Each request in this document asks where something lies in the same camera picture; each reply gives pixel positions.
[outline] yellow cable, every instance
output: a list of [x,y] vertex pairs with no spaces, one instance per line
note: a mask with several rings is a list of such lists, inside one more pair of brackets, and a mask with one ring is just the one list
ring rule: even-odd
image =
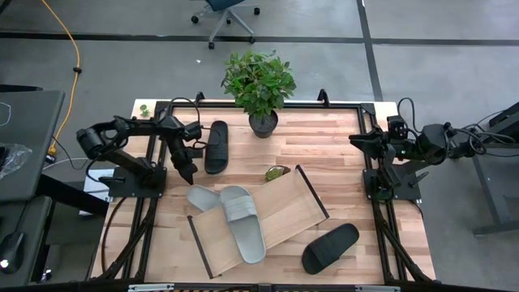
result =
[[[56,15],[56,13],[54,13],[52,8],[50,8],[49,4],[47,4],[47,2],[45,0],[41,0],[41,1],[47,7],[47,9],[49,9],[50,13],[52,13],[52,15],[54,15],[54,18],[59,22],[59,24],[62,25],[62,27],[65,30],[65,32],[68,35],[68,37],[70,37],[70,39],[72,41],[72,44],[74,45],[74,49],[75,49],[75,57],[76,57],[76,65],[75,65],[75,67],[78,68],[78,70],[80,70],[80,66],[79,65],[80,65],[80,60],[81,59],[79,57],[78,45],[75,43],[74,37],[72,37],[71,33],[68,31],[68,28],[66,28],[65,24],[59,19],[59,17]],[[63,120],[61,126],[59,126],[58,132],[56,133],[56,136],[55,136],[56,140],[59,138],[59,135],[61,134],[62,129],[63,129],[63,127],[66,124],[66,121],[68,121],[68,118],[71,115],[72,104],[74,103],[75,86],[78,83],[79,73],[80,73],[80,71],[76,71],[75,70],[74,83],[72,84],[72,90],[71,90],[71,102],[68,105],[68,111],[66,112],[65,119]],[[56,141],[53,141],[53,143],[50,145],[48,153],[50,155],[54,155],[56,153]]]

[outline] office chair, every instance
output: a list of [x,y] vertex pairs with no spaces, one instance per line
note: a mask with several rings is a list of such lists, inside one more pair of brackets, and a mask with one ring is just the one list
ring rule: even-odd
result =
[[[231,19],[234,19],[234,21],[236,21],[243,29],[249,32],[249,34],[251,35],[249,37],[249,42],[251,44],[254,44],[256,42],[256,39],[254,38],[254,32],[252,31],[252,29],[249,28],[245,21],[243,21],[236,14],[236,12],[233,11],[233,6],[236,6],[237,4],[243,1],[244,0],[206,0],[208,5],[206,5],[202,11],[193,14],[193,16],[191,17],[191,22],[193,24],[197,24],[199,21],[199,16],[202,16],[204,14],[211,14],[214,12],[222,13],[220,20],[218,20],[217,26],[212,31],[211,36],[209,36],[209,49],[214,49],[214,37],[220,31],[221,26],[224,24],[224,21],[227,22],[227,24],[231,24]],[[260,14],[260,9],[258,7],[254,8],[254,14]]]

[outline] black slide sandal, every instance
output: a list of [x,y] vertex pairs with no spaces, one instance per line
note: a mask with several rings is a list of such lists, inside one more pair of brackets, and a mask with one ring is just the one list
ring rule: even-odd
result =
[[219,174],[229,162],[229,129],[227,123],[222,121],[215,121],[211,129],[208,146],[205,149],[204,168],[208,174]]
[[358,240],[358,230],[353,224],[343,224],[314,240],[302,253],[302,266],[315,275],[336,260]]

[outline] computer mouse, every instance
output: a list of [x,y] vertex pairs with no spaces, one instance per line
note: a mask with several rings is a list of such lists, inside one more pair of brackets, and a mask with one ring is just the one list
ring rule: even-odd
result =
[[24,261],[23,232],[15,231],[0,243],[0,271],[6,274],[16,273]]

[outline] slide sandal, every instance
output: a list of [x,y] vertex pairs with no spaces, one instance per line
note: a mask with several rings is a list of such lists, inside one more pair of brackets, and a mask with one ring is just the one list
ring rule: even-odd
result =
[[238,186],[221,190],[221,204],[231,233],[238,244],[243,261],[259,263],[266,254],[263,231],[251,194]]
[[205,149],[204,168],[208,174],[219,174],[227,167],[229,161],[229,129],[227,123],[222,121],[215,121],[211,129],[208,146]]
[[220,194],[200,185],[194,185],[189,188],[187,200],[202,212],[221,205]]
[[314,240],[302,253],[302,266],[315,275],[324,270],[358,240],[358,230],[353,224],[343,224]]

